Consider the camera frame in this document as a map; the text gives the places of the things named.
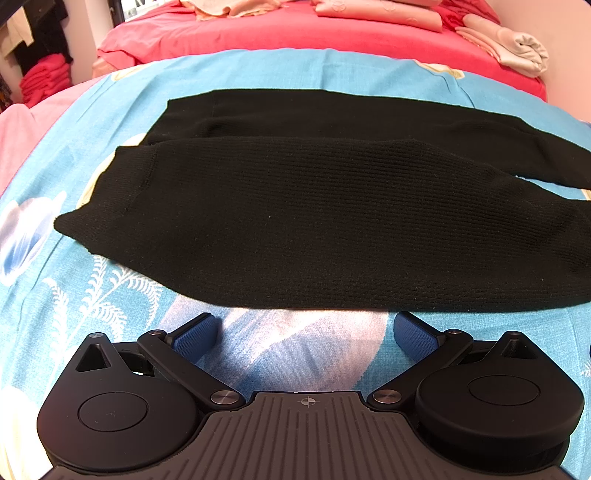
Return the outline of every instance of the crosshair marking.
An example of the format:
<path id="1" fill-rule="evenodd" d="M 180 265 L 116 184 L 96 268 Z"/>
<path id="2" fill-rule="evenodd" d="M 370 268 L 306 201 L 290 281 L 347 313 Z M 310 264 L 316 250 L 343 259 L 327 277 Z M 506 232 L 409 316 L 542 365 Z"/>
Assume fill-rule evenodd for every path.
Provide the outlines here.
<path id="1" fill-rule="evenodd" d="M 316 403 L 316 400 L 314 400 L 311 397 L 306 397 L 301 401 L 301 404 L 305 405 L 308 408 L 310 408 L 310 406 L 314 405 L 315 403 Z"/>

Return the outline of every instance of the metal screw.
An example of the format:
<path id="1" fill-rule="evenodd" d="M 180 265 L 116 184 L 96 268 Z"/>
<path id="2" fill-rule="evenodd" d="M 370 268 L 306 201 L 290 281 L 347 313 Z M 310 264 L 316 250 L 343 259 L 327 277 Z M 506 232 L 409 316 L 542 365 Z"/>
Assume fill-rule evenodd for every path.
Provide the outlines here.
<path id="1" fill-rule="evenodd" d="M 402 395 L 396 390 L 378 390 L 374 392 L 374 400 L 378 403 L 397 403 L 402 400 Z"/>
<path id="2" fill-rule="evenodd" d="M 212 395 L 212 402 L 218 405 L 232 405 L 240 399 L 240 395 L 234 390 L 218 390 Z"/>

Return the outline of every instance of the blue gripper pad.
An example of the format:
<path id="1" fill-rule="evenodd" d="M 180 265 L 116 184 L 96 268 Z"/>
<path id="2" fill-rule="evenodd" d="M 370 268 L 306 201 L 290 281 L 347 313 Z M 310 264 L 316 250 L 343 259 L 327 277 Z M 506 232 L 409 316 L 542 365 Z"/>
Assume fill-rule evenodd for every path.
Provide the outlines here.
<path id="1" fill-rule="evenodd" d="M 169 333 L 169 345 L 192 364 L 196 364 L 216 343 L 220 324 L 220 320 L 212 314 L 201 314 Z"/>
<path id="2" fill-rule="evenodd" d="M 441 345 L 444 334 L 409 312 L 394 318 L 394 340 L 415 362 L 420 362 Z"/>

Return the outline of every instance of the black knit garment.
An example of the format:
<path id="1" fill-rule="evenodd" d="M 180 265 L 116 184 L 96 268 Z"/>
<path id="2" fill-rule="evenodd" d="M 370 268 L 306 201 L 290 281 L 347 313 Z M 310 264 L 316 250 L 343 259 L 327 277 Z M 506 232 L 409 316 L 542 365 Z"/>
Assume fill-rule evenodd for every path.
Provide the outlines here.
<path id="1" fill-rule="evenodd" d="M 510 312 L 591 300 L 590 217 L 424 142 L 216 137 L 118 148 L 55 227 L 212 304 Z"/>
<path id="2" fill-rule="evenodd" d="M 512 175 L 591 189 L 591 152 L 520 118 L 325 90 L 216 90 L 171 100 L 142 144 L 227 135 L 419 140 Z"/>

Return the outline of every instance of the bedsheet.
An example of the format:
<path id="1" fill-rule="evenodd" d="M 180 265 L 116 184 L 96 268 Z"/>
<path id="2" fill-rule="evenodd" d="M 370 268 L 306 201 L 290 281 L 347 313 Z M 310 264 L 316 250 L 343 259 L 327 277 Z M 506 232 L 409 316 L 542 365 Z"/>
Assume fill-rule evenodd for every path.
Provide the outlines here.
<path id="1" fill-rule="evenodd" d="M 154 62 L 104 77 L 60 117 L 0 197 L 0 475 L 35 479 L 49 468 L 37 411 L 89 333 L 132 341 L 209 311 L 220 341 L 200 366 L 247 398 L 253 390 L 361 390 L 367 395 L 411 365 L 396 345 L 396 312 L 230 309 L 172 292 L 52 229 L 92 191 L 118 145 L 137 144 L 168 99 L 223 88 L 326 89 L 399 96 L 520 116 L 591 150 L 586 124 L 541 99 L 484 77 L 411 60 L 333 50 L 234 50 Z M 536 182 L 559 195 L 589 192 Z M 591 398 L 591 304 L 543 312 L 415 312 L 434 327 L 495 340 L 521 330 Z M 591 475 L 589 408 L 564 466 Z"/>
<path id="2" fill-rule="evenodd" d="M 91 80 L 62 90 L 31 109 L 15 103 L 0 115 L 0 195 L 43 135 L 96 82 Z"/>
<path id="3" fill-rule="evenodd" d="M 406 25 L 318 17 L 306 0 L 290 2 L 256 17 L 206 22 L 197 22 L 195 14 L 179 1 L 169 2 L 111 30 L 98 48 L 98 55 L 119 70 L 183 55 L 283 47 L 334 48 L 440 63 L 546 99 L 540 79 L 530 79 L 499 65 L 455 32 L 435 33 Z"/>

